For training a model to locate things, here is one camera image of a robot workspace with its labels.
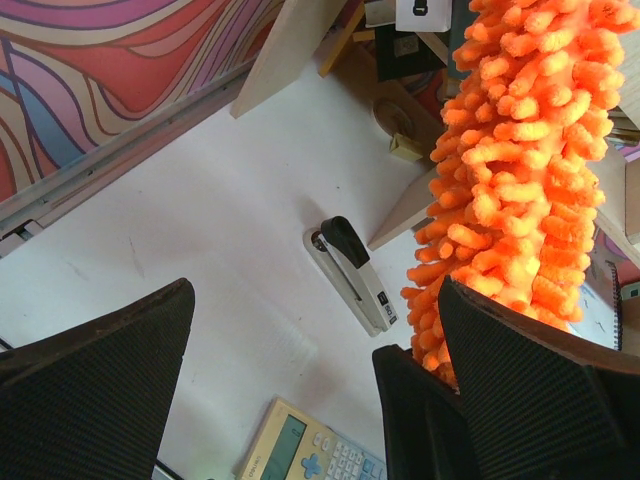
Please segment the white black stapler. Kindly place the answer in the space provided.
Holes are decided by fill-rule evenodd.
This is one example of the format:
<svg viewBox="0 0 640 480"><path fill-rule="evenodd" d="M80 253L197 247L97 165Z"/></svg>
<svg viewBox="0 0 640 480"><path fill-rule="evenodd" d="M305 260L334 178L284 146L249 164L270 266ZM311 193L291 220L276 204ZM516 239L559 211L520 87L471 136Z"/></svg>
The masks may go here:
<svg viewBox="0 0 640 480"><path fill-rule="evenodd" d="M370 337L393 326L396 309L348 219L324 220L304 233L303 245Z"/></svg>

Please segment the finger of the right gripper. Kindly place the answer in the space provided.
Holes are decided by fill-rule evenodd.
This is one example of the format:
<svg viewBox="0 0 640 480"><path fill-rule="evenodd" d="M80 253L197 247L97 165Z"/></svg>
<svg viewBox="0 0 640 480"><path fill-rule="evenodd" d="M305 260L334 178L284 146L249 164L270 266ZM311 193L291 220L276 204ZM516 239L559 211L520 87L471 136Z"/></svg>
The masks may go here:
<svg viewBox="0 0 640 480"><path fill-rule="evenodd" d="M478 479L461 401L397 345L375 350L389 479Z"/></svg>

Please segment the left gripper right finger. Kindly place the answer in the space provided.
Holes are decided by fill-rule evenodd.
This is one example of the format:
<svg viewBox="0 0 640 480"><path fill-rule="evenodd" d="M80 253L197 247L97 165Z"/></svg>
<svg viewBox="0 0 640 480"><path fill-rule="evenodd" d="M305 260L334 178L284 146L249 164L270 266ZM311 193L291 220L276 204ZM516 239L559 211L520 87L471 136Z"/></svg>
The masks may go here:
<svg viewBox="0 0 640 480"><path fill-rule="evenodd" d="M638 478L638 357L451 278L438 304L483 478Z"/></svg>

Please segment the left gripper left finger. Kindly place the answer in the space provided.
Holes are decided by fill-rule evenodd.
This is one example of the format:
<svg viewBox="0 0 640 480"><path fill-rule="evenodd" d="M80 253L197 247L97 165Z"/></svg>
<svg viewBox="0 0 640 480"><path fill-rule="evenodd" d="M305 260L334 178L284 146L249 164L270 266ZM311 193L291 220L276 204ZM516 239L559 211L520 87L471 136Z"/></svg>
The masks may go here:
<svg viewBox="0 0 640 480"><path fill-rule="evenodd" d="M2 478L151 478L194 310L181 278L2 353Z"/></svg>

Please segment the orange chenille duster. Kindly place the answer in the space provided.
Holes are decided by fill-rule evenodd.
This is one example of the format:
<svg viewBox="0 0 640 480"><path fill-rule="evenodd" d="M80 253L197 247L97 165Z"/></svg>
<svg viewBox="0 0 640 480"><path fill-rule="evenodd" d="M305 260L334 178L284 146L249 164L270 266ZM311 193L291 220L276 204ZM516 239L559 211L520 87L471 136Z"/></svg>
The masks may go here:
<svg viewBox="0 0 640 480"><path fill-rule="evenodd" d="M559 330L582 319L580 288L605 196L590 164L607 152L624 82L628 1L474 1L454 52L465 73L441 116L429 223L402 290L414 359L455 386L443 330L446 279Z"/></svg>

